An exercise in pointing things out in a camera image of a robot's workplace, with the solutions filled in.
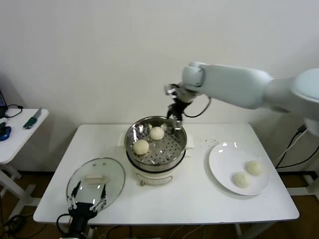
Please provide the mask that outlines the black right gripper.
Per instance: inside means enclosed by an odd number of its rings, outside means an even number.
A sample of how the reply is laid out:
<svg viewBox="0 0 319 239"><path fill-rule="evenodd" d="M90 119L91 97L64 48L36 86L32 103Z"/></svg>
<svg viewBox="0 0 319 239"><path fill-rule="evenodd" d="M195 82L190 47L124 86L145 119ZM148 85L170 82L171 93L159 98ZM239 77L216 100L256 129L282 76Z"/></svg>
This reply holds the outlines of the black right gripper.
<svg viewBox="0 0 319 239"><path fill-rule="evenodd" d="M181 116L184 110L191 104L191 102L183 102L178 98L173 99L174 103L168 106L166 118L172 117L172 127L176 130L182 130L182 120L179 120L175 116Z"/></svg>

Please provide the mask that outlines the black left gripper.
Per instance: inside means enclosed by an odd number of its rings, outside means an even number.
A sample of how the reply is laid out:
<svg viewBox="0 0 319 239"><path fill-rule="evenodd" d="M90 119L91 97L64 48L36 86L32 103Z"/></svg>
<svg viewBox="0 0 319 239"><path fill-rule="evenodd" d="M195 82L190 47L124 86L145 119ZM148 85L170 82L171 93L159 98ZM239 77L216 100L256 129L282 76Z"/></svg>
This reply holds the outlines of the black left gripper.
<svg viewBox="0 0 319 239"><path fill-rule="evenodd" d="M97 216L96 210L101 210L107 203L106 184L97 186L97 196L91 203L77 203L75 197L80 188L81 181L72 189L71 195L67 196L69 214L72 218L68 233L81 235L85 232L88 221Z"/></svg>

